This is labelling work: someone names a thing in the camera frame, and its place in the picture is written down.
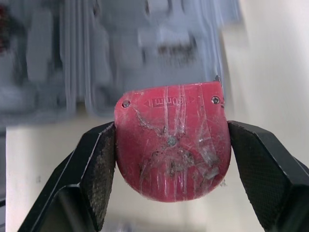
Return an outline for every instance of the blurry background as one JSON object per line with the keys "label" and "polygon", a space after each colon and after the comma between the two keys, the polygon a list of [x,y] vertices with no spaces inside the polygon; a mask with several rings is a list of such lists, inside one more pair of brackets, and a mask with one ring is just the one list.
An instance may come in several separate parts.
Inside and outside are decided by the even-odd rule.
{"label": "blurry background", "polygon": [[[223,30],[229,78],[228,119],[263,127],[309,166],[309,1],[240,0],[244,25]],[[18,230],[54,168],[81,135],[112,118],[78,116],[57,125],[7,129],[6,231]],[[202,199],[157,203],[133,191],[116,170],[107,219],[183,231],[262,232],[239,179],[235,159]]]}

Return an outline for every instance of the metal screw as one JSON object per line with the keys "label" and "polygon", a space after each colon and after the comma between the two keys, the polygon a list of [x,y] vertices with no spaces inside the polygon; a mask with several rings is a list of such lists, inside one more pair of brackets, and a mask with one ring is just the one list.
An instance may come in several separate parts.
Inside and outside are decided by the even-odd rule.
{"label": "metal screw", "polygon": [[211,99],[212,103],[214,103],[215,105],[219,104],[220,103],[220,98],[218,98],[217,96],[214,96],[212,99]]}
{"label": "metal screw", "polygon": [[169,137],[168,139],[168,145],[169,146],[175,146],[177,143],[177,139],[175,137]]}
{"label": "metal screw", "polygon": [[122,103],[122,107],[124,107],[124,108],[128,108],[130,105],[131,105],[131,102],[128,101],[128,100],[125,100],[125,101]]}

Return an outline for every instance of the scratched plastic surface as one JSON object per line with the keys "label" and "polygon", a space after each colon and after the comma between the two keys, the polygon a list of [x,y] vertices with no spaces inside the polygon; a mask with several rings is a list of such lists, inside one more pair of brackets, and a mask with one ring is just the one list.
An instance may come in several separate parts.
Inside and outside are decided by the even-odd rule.
{"label": "scratched plastic surface", "polygon": [[147,198],[202,197],[221,183],[229,167],[219,82],[127,93],[116,105],[115,126],[119,170]]}

